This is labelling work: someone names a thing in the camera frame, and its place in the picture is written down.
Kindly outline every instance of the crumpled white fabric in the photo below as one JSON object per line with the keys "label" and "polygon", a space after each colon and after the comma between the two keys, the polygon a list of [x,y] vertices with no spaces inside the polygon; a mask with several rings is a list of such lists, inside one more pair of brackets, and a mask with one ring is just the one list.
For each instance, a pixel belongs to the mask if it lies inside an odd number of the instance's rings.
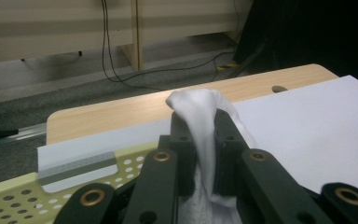
{"label": "crumpled white fabric", "polygon": [[213,194],[215,169],[213,120],[216,109],[227,111],[249,148],[257,148],[255,139],[242,124],[237,110],[219,91],[207,89],[174,91],[166,103],[187,123],[198,154],[194,176],[196,190],[192,197],[180,199],[178,222],[241,223],[236,209],[236,197]]}

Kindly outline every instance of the perforated plate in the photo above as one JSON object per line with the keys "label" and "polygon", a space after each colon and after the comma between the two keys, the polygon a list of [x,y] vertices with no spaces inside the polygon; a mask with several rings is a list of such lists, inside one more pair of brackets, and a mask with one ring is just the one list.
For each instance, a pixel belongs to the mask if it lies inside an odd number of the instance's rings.
{"label": "perforated plate", "polygon": [[[149,143],[116,151],[118,172],[93,182],[121,187],[139,174],[145,156],[156,148],[157,143]],[[1,182],[0,224],[53,223],[72,194],[87,184],[48,194],[37,182],[37,173]]]}

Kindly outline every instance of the light wood tabletop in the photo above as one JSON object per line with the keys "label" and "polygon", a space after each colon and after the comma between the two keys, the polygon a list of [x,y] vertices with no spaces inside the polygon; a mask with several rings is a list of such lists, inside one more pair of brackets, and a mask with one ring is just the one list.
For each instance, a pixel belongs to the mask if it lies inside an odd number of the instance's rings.
{"label": "light wood tabletop", "polygon": [[230,102],[273,94],[273,86],[288,90],[337,78],[318,64],[309,64],[273,72],[237,77],[201,85],[161,91],[95,105],[85,105],[53,113],[47,122],[47,144],[94,133],[166,119],[172,110],[165,100],[173,91],[212,89],[220,91]]}

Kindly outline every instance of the gray carpet floor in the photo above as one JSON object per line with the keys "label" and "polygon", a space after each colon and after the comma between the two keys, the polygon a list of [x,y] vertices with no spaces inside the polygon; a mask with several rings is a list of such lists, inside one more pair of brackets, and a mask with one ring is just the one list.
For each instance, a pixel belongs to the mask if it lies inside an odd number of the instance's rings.
{"label": "gray carpet floor", "polygon": [[[232,53],[223,54],[214,62],[212,61],[213,57],[209,57],[154,68],[144,72],[166,69],[170,69],[170,71],[140,75],[126,82],[132,86],[150,89],[129,87],[106,78],[58,91],[6,101],[0,103],[0,129],[19,129],[45,123],[49,115],[65,108],[221,80],[228,77],[233,70],[227,69],[217,72],[215,67],[216,65],[232,63],[232,56]],[[206,64],[192,69],[184,69],[203,63]],[[140,73],[131,73],[121,78],[125,79],[138,74]],[[45,144],[46,136],[42,135],[0,146],[0,182],[36,172],[36,149]]]}

